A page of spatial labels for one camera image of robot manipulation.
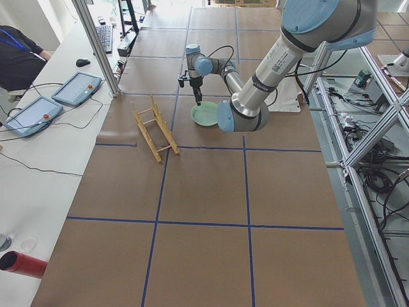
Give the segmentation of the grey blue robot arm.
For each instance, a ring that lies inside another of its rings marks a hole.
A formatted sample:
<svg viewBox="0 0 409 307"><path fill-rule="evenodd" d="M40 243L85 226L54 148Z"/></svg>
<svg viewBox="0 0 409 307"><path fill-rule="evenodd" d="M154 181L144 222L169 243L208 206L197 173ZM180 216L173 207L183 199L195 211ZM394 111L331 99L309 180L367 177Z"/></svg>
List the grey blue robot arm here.
<svg viewBox="0 0 409 307"><path fill-rule="evenodd" d="M217 124L225 132L262 129L268 121L265 99L305 53L327 43L330 50L362 47L374 40L377 1L286 1L281 34L255 72L243 81L233 63L201 54L197 44L187 45L187 73L198 104L203 77L218 74L232 96L217 106Z"/></svg>

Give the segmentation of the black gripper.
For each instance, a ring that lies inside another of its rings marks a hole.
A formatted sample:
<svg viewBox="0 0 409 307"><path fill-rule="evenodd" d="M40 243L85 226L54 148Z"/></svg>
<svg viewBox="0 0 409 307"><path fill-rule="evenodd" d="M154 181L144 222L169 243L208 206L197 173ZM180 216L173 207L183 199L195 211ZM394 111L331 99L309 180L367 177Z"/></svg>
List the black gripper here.
<svg viewBox="0 0 409 307"><path fill-rule="evenodd" d="M201 87L202 87L202 77L191 77L189 80L189 84L193 89L194 92L194 97L195 97L195 101L197 106L200 106L203 98L202 98L202 93L201 93Z"/></svg>

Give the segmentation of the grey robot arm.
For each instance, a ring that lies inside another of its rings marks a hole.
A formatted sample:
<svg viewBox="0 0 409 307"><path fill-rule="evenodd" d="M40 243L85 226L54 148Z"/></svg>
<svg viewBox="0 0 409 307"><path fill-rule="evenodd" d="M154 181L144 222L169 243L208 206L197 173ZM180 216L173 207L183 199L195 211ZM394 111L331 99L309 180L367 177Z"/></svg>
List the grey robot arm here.
<svg viewBox="0 0 409 307"><path fill-rule="evenodd" d="M382 67L394 77L408 77L408 46L398 55L378 55Z"/></svg>

